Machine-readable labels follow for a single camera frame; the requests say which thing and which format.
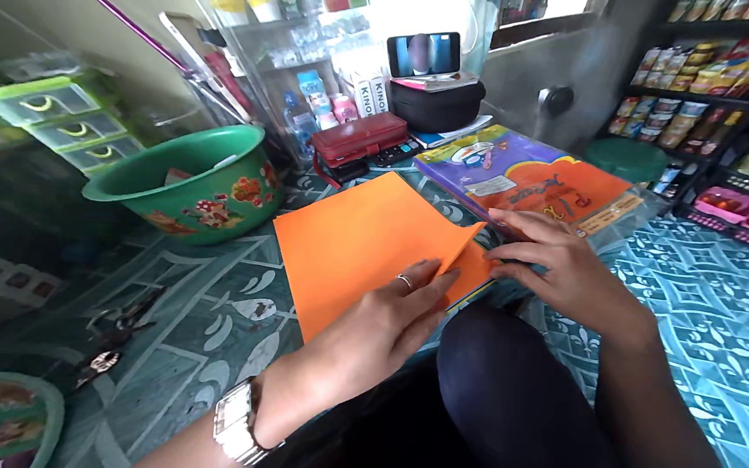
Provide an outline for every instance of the phone screen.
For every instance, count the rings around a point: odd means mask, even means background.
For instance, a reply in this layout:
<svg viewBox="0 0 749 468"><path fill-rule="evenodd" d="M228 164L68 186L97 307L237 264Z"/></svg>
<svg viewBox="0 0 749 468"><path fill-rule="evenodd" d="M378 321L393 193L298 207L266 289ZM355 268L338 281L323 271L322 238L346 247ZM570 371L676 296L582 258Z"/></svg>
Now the phone screen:
<svg viewBox="0 0 749 468"><path fill-rule="evenodd" d="M390 37L392 78L428 77L461 69L461 39L455 32Z"/></svg>

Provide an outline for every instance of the red wallet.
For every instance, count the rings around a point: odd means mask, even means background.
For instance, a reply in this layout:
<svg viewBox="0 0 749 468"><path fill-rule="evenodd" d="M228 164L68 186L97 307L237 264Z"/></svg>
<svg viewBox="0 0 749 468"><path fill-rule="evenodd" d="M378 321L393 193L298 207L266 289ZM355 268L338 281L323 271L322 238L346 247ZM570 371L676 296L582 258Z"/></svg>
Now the red wallet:
<svg viewBox="0 0 749 468"><path fill-rule="evenodd" d="M328 167L334 168L356 161L361 157L373 156L386 148L406 142L409 131L406 122L390 112L342 123L311 135L314 146L314 170L331 186L339 188L337 181L328 177L319 166L319 159Z"/></svg>

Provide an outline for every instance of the black case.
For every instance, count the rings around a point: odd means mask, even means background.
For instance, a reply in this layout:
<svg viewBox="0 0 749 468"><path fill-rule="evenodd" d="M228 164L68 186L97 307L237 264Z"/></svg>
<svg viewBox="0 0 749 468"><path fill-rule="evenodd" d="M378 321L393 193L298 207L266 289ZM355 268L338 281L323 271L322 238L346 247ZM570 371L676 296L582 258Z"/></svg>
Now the black case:
<svg viewBox="0 0 749 468"><path fill-rule="evenodd" d="M420 133L446 133L464 128L479 114L487 95L481 81L446 91L427 92L392 82L394 114Z"/></svg>

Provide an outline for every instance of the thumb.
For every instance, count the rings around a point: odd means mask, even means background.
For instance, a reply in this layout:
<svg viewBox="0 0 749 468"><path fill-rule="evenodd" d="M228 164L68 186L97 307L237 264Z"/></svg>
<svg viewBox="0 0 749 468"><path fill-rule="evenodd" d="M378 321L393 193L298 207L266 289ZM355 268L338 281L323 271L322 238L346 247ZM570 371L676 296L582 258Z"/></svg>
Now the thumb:
<svg viewBox="0 0 749 468"><path fill-rule="evenodd" d="M430 338L430 335L438 328L445 316L447 316L446 306L443 308L435 307L415 319L394 342L390 360L394 360L396 365L402 366L410 356L421 348L423 342Z"/></svg>
<svg viewBox="0 0 749 468"><path fill-rule="evenodd" d="M533 268L523 263L504 263L495 266L490 271L493 278L513 278L522 283L527 289L533 291L537 296L543 297L551 293L551 285L542 278Z"/></svg>

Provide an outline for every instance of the dark pants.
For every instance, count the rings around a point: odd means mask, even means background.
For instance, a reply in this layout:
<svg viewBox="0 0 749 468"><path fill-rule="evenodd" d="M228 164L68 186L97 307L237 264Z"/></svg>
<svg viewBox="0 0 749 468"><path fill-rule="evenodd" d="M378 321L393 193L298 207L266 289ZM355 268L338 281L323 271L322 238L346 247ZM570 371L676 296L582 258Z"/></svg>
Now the dark pants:
<svg viewBox="0 0 749 468"><path fill-rule="evenodd" d="M570 372L521 319L473 305L444 327L437 363L428 354L297 431L262 466L617 466Z"/></svg>
<svg viewBox="0 0 749 468"><path fill-rule="evenodd" d="M568 369L516 316L468 307L444 327L443 404L483 468L616 466Z"/></svg>

